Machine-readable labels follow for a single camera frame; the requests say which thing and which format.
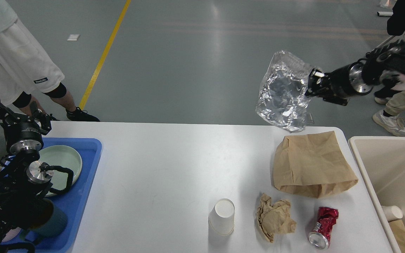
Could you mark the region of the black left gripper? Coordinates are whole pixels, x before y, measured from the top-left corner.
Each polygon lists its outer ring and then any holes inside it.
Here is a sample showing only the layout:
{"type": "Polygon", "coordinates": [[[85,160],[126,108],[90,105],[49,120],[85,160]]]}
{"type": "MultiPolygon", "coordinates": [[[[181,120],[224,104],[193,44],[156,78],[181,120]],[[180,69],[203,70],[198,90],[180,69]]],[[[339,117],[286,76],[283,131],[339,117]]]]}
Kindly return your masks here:
{"type": "Polygon", "coordinates": [[[42,135],[46,136],[51,131],[51,116],[44,114],[35,101],[30,103],[31,118],[35,122],[20,122],[13,124],[12,111],[1,103],[0,99],[0,125],[5,125],[6,151],[9,154],[18,154],[22,150],[40,151],[44,147],[42,135]]]}

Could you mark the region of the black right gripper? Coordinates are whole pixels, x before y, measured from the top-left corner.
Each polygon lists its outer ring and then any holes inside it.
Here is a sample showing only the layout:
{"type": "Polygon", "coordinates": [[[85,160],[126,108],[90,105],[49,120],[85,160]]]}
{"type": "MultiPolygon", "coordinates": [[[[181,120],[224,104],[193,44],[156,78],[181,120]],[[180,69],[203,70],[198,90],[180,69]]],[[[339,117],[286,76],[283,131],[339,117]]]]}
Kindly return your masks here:
{"type": "Polygon", "coordinates": [[[312,69],[305,92],[307,98],[323,98],[324,101],[346,106],[351,97],[366,96],[372,86],[362,78],[364,63],[355,62],[329,73],[312,69]]]}

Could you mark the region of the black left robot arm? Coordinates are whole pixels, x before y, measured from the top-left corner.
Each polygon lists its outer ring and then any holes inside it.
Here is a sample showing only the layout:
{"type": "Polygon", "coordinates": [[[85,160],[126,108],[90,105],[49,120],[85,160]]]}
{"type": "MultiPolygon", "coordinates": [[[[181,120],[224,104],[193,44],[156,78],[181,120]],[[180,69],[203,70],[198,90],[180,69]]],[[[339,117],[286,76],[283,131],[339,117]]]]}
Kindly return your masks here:
{"type": "Polygon", "coordinates": [[[35,252],[33,243],[2,244],[12,229],[30,229],[52,214],[48,192],[65,194],[72,187],[74,172],[69,168],[39,162],[44,146],[42,136],[51,130],[51,117],[35,102],[32,115],[15,113],[0,101],[0,125],[4,130],[7,156],[0,170],[0,253],[25,249],[35,252]]]}

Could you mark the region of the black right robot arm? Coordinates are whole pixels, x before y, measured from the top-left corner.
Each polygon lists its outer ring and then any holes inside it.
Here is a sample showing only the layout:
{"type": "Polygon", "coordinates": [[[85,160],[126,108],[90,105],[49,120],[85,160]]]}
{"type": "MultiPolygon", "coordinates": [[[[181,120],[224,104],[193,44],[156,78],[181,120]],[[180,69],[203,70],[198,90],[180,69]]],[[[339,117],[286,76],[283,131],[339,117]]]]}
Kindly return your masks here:
{"type": "Polygon", "coordinates": [[[345,106],[348,98],[369,94],[379,84],[384,70],[405,76],[405,41],[375,48],[363,58],[332,72],[312,69],[305,96],[321,97],[326,102],[345,106]]]}

